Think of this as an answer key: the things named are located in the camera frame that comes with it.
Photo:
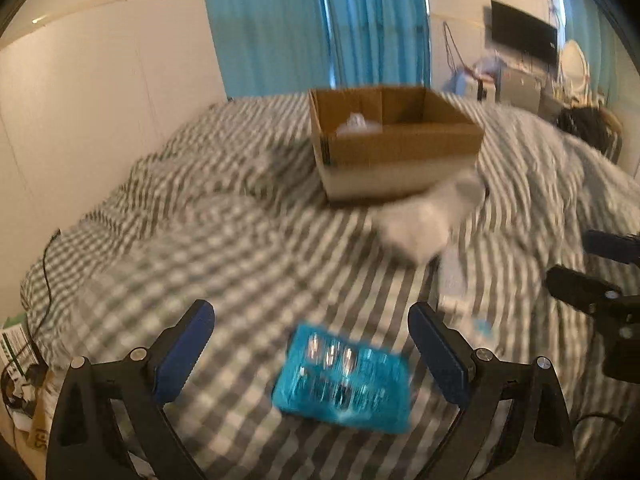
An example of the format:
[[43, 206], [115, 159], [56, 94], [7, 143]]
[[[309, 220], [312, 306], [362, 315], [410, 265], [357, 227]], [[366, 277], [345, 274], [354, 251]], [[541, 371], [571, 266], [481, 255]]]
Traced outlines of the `white suitcase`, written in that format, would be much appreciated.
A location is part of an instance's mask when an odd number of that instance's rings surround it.
[[477, 102], [495, 103], [497, 101], [495, 79], [487, 74], [459, 70], [454, 75], [451, 88], [457, 96]]

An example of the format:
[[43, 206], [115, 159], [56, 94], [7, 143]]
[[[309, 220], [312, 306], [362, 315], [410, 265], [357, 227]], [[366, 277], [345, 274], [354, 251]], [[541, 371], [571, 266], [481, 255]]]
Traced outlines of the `black wall television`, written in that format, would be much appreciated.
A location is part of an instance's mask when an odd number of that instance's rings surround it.
[[491, 1], [491, 40], [547, 65], [558, 60], [558, 30], [526, 12]]

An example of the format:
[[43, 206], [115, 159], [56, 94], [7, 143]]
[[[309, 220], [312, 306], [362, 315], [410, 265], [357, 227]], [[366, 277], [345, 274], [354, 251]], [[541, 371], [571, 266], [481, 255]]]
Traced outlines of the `white plush toy blue star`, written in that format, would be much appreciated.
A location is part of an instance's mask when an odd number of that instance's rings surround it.
[[495, 339], [494, 333], [492, 332], [492, 326], [486, 320], [472, 318], [472, 326], [477, 338], [483, 338], [489, 341], [493, 341]]

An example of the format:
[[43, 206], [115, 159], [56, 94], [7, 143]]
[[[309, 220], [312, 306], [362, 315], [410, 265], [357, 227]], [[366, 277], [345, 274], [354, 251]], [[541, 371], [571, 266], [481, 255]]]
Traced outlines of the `grey checkered bed cover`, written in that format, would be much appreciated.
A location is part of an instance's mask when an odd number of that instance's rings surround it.
[[[582, 233], [639, 229], [639, 187], [581, 140], [533, 114], [453, 98], [484, 130], [488, 195], [454, 234], [468, 284], [450, 307], [488, 323], [501, 359], [548, 356], [576, 424], [588, 474], [639, 402], [602, 372], [589, 318], [544, 288], [549, 266], [635, 294], [634, 266], [591, 257]], [[216, 328], [167, 414], [212, 479], [411, 479], [454, 419], [407, 328], [435, 295], [442, 263], [416, 266], [385, 247], [366, 207], [333, 208], [319, 180], [306, 96], [211, 107], [64, 231], [21, 284], [46, 362], [121, 359], [209, 301]], [[400, 352], [413, 370], [410, 429], [371, 434], [284, 416], [270, 401], [295, 326], [311, 322]]]

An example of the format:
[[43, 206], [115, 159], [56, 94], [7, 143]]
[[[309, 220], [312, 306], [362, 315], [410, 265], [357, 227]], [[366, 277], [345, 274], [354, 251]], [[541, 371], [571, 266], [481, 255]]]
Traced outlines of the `blue curtain panel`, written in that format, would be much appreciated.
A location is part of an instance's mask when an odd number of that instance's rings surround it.
[[430, 83], [426, 0], [319, 0], [330, 85]]
[[230, 98], [329, 84], [329, 51], [318, 0], [205, 2]]

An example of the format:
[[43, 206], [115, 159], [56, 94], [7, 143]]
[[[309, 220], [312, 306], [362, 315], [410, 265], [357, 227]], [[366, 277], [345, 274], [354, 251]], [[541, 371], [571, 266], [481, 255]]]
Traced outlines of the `open cardboard box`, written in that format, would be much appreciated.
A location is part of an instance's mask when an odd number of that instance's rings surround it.
[[[332, 203], [396, 200], [471, 168], [485, 133], [438, 93], [421, 86], [314, 89], [311, 142]], [[352, 113], [383, 126], [378, 134], [337, 136]]]

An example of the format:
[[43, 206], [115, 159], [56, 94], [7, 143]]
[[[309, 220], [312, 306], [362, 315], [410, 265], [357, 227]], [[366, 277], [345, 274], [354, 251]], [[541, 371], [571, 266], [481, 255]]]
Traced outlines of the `blue curtain left panel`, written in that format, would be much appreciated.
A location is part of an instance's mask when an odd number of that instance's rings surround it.
[[329, 84], [329, 51], [318, 0], [205, 2], [230, 98]]

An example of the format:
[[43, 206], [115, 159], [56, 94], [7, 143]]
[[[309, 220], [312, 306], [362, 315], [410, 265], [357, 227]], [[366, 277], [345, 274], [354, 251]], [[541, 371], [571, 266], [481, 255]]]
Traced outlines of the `grey mini fridge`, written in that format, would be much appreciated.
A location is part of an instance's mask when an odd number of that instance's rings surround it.
[[540, 81], [532, 74], [504, 66], [498, 80], [498, 101], [538, 114], [540, 104]]

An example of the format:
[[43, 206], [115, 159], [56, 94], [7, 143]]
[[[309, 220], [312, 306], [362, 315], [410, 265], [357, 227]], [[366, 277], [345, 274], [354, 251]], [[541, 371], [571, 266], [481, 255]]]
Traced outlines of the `blue curtain right panel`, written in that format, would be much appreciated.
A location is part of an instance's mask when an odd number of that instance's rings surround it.
[[430, 83], [426, 0], [319, 0], [330, 85]]

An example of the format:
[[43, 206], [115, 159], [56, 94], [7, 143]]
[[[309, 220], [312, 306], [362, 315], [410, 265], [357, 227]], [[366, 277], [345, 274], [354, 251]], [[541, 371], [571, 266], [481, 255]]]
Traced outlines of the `white oval vanity mirror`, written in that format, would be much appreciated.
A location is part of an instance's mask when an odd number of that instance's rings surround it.
[[568, 40], [559, 59], [560, 81], [565, 95], [583, 101], [589, 92], [589, 65], [577, 41]]

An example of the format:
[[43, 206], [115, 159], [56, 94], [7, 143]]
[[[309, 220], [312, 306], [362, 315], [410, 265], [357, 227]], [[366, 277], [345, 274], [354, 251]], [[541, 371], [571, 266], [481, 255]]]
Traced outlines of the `teal curtain far window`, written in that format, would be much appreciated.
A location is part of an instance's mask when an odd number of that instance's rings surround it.
[[613, 27], [593, 0], [563, 0], [563, 6], [565, 39], [575, 40], [582, 49], [589, 64], [591, 90], [613, 103], [617, 99]]

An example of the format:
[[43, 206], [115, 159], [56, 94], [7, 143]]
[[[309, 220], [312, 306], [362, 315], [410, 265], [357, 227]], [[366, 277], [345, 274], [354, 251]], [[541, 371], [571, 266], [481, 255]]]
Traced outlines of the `clear round plastic container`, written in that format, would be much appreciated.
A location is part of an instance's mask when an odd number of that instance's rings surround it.
[[383, 131], [383, 126], [379, 122], [374, 122], [363, 116], [363, 114], [352, 113], [349, 118], [338, 126], [335, 130], [337, 136], [354, 136], [355, 134], [378, 134]]

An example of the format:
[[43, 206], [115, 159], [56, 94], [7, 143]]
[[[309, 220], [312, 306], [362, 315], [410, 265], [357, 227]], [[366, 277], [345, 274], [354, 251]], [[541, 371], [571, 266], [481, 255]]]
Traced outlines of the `black backpack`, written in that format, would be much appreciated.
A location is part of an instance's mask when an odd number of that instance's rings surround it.
[[611, 162], [618, 161], [622, 139], [608, 125], [598, 108], [564, 108], [555, 123], [559, 129], [584, 141]]

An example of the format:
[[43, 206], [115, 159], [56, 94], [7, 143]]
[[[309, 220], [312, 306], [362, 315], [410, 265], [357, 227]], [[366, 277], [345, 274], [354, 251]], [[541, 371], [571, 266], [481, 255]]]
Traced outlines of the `white cream tube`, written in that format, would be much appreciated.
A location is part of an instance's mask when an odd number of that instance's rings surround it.
[[440, 255], [437, 289], [440, 308], [458, 313], [469, 311], [468, 281], [457, 246], [446, 247]]

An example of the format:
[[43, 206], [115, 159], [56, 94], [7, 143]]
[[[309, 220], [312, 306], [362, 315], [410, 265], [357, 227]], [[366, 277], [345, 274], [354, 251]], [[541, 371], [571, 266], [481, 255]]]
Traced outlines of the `teal blister pack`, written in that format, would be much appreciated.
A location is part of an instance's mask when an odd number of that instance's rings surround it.
[[271, 401], [288, 414], [403, 434], [410, 416], [408, 364], [397, 353], [300, 324], [288, 342]]

